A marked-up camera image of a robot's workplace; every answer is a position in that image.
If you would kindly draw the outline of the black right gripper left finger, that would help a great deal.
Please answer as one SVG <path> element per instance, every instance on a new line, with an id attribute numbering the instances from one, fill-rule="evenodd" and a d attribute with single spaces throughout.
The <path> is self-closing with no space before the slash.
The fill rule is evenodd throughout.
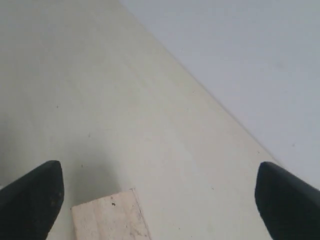
<path id="1" fill-rule="evenodd" d="M 64 202 L 61 163 L 49 160 L 0 191 L 0 238 L 45 240 Z"/>

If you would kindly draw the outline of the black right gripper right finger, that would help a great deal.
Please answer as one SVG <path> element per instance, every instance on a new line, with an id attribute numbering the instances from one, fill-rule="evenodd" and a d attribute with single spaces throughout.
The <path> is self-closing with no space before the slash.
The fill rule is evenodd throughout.
<path id="1" fill-rule="evenodd" d="M 255 204 L 274 240 L 320 238 L 320 191 L 279 165 L 259 165 Z"/>

